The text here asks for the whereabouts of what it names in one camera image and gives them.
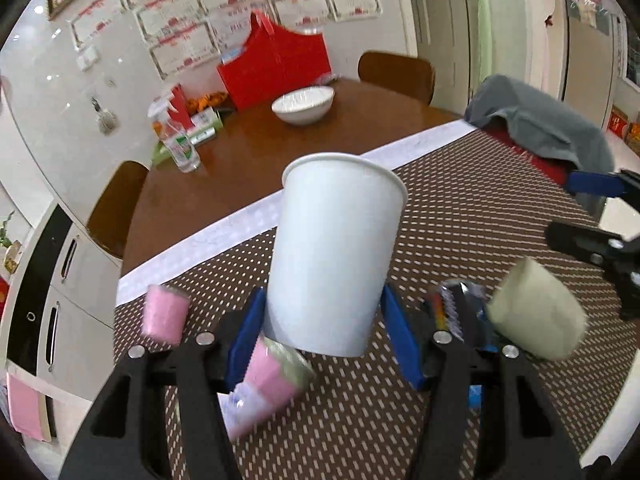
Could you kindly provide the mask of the white paper cup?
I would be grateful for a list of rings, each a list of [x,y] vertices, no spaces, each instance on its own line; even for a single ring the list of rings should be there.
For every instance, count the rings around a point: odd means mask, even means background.
[[[342,153],[294,160],[282,184],[264,332],[297,350],[362,356],[408,191],[393,171]]]

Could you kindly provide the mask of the red cat garment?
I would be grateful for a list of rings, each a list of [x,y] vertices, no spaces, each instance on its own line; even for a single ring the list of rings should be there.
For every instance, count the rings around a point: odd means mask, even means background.
[[[510,138],[506,129],[501,126],[489,126],[485,129],[485,132],[507,148],[510,148],[519,158],[529,162],[555,184],[559,186],[565,185],[567,177],[570,174],[570,168],[568,168],[567,164],[562,160],[543,158],[533,152],[527,151],[525,148],[516,144]]]

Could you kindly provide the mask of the pink cloth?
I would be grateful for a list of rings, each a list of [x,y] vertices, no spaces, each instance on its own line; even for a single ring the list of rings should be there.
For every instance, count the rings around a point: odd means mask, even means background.
[[[13,375],[6,378],[10,421],[23,436],[40,442],[52,439],[47,398]]]

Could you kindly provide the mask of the white black sideboard cabinet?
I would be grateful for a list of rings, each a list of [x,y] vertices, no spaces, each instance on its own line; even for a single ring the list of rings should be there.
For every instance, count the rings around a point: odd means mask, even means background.
[[[120,266],[50,203],[11,278],[1,367],[48,398],[88,408],[113,369]]]

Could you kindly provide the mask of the grey jacket on chair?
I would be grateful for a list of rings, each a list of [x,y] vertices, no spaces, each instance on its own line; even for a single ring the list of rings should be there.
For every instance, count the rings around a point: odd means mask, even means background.
[[[578,170],[598,174],[609,174],[615,168],[599,127],[523,81],[493,74],[480,84],[464,120],[484,128],[494,119],[506,123],[514,143],[541,158],[570,162]]]

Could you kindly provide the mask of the brown polka dot tablecloth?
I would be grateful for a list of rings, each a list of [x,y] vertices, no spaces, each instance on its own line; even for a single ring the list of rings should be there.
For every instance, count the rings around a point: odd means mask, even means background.
[[[250,182],[265,197],[281,185],[293,154],[272,133],[223,134],[200,148],[203,171],[160,168],[156,211],[143,234],[161,242],[177,233],[183,200],[202,190],[198,210],[237,211],[253,203]],[[614,289],[598,271],[552,252],[544,227],[565,219],[587,224],[574,200],[528,162],[484,133],[462,136],[396,172],[409,201],[402,216],[390,280],[407,306],[446,278],[467,278],[494,292],[522,257],[541,263],[576,297],[588,316],[584,341],[571,358],[541,363],[538,373],[578,451],[585,451],[610,414],[634,362],[632,326],[618,317]],[[376,324],[364,356],[311,356],[316,381],[234,450],[249,479],[399,479],[416,446],[427,398],[400,376],[390,340]]]

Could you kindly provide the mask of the blue black tin can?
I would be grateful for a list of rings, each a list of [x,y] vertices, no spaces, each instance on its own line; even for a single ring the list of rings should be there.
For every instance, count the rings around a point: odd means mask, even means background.
[[[425,380],[435,378],[442,369],[442,359],[434,353],[436,333],[480,352],[481,356],[498,353],[498,339],[486,313],[485,289],[461,278],[450,278],[433,287],[421,306],[425,314],[421,372]]]

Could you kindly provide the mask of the pink green tin can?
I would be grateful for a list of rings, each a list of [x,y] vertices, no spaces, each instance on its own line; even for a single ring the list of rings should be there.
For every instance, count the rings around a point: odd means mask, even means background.
[[[295,349],[259,336],[242,382],[230,393],[218,394],[229,439],[249,434],[302,394],[313,380],[314,370]]]

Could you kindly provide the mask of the potted green plant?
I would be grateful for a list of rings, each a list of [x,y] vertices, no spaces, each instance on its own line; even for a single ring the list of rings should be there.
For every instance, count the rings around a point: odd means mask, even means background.
[[[15,211],[12,210],[1,222],[1,267],[7,274],[15,273],[18,263],[16,258],[20,253],[22,244],[19,240],[11,240],[8,234],[8,225],[13,218]]]

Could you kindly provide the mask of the brown wooden chair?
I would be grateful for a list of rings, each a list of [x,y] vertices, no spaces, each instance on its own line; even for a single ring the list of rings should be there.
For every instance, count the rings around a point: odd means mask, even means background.
[[[112,257],[121,259],[132,217],[149,170],[140,162],[122,162],[91,211],[86,230]]]
[[[435,91],[435,69],[423,58],[383,51],[366,51],[358,61],[358,77],[408,98],[430,105]]]

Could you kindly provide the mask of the clear spray bottle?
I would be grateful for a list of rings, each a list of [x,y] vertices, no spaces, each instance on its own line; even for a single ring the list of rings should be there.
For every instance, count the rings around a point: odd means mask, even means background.
[[[148,117],[156,136],[163,143],[178,169],[182,172],[191,172],[200,166],[200,155],[182,123],[171,117],[170,113],[175,111],[171,102],[158,99],[149,106]]]

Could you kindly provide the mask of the white ceramic bowl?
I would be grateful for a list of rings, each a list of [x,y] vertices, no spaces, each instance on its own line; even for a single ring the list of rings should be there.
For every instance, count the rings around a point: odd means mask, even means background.
[[[284,122],[306,126],[326,116],[333,104],[335,90],[329,86],[312,86],[280,96],[271,104],[271,110]]]

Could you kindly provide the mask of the green white tissue box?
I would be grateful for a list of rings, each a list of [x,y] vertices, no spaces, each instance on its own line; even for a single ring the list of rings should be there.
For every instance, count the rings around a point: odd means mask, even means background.
[[[217,131],[224,125],[220,115],[211,107],[191,117],[193,127],[188,130],[188,136],[194,146],[199,146],[209,139],[213,139]],[[151,166],[155,167],[164,160],[171,159],[166,146],[158,141],[152,151]]]

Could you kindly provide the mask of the small red box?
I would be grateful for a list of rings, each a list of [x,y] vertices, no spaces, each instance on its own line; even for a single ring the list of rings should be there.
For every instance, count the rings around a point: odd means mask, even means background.
[[[193,127],[193,122],[186,106],[186,96],[181,84],[175,84],[170,88],[168,102],[170,104],[169,116],[182,125],[184,130],[190,130]]]

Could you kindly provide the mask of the red gift bag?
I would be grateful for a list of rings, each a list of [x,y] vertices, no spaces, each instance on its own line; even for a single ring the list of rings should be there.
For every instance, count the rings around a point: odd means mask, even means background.
[[[294,32],[254,11],[240,54],[217,70],[235,108],[247,110],[311,86],[332,67],[320,32]]]

